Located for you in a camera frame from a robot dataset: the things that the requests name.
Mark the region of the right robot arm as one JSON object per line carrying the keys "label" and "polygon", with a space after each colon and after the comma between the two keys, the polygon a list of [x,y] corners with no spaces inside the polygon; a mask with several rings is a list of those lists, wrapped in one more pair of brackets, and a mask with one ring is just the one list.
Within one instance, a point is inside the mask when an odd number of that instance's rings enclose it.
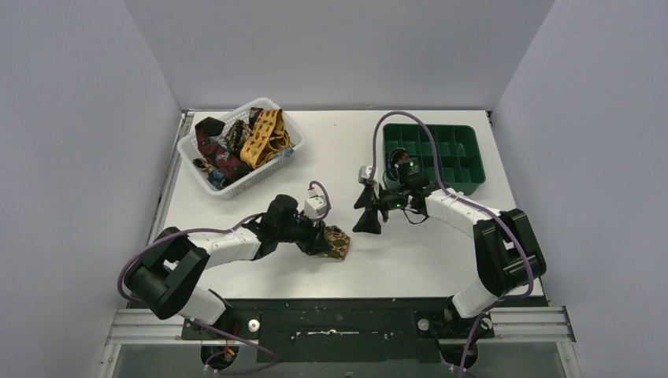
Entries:
{"label": "right robot arm", "polygon": [[546,271],[544,257],[525,213],[483,206],[424,174],[418,159],[398,163],[399,185],[387,189],[375,179],[372,165],[362,166],[363,190],[354,204],[363,211],[356,233],[379,235],[392,210],[442,221],[473,240],[477,276],[451,298],[448,309],[461,319],[473,318],[525,286],[531,290]]}

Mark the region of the beige paisley patterned tie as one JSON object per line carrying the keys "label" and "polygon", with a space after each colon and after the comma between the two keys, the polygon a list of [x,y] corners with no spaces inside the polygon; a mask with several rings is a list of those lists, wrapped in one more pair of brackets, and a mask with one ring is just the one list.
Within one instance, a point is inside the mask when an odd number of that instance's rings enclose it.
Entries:
{"label": "beige paisley patterned tie", "polygon": [[324,258],[344,260],[351,245],[351,237],[335,225],[325,227],[325,237],[331,248],[319,255]]}

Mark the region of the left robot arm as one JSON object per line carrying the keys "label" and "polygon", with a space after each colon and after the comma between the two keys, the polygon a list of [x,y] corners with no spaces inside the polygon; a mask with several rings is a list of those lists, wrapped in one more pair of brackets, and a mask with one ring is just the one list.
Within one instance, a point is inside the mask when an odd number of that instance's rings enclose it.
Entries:
{"label": "left robot arm", "polygon": [[134,295],[161,320],[180,315],[223,338],[232,330],[233,317],[216,291],[200,285],[202,274],[235,261],[257,261],[281,243],[294,244],[306,255],[329,251],[324,219],[330,209],[326,195],[311,193],[301,209],[295,198],[277,195],[265,212],[230,229],[205,229],[213,235],[206,243],[190,240],[195,229],[167,228],[121,270],[121,293]]}

